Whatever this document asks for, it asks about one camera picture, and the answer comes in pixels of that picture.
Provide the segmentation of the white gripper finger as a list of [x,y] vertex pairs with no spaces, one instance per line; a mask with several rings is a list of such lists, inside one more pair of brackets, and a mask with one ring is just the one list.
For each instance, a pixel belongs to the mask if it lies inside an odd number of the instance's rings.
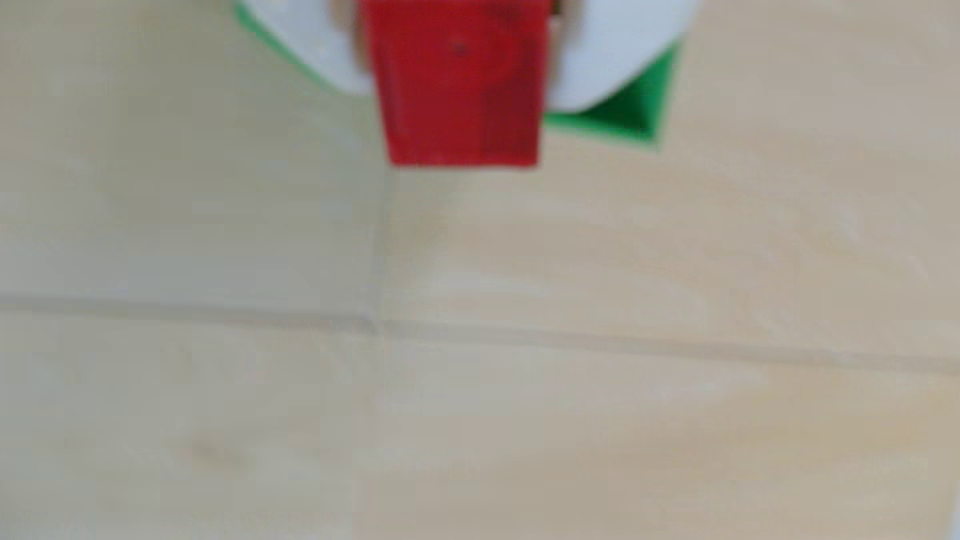
[[621,91],[690,30],[700,1],[558,1],[547,110],[579,114]]
[[241,1],[240,15],[319,83],[346,95],[373,94],[358,1]]

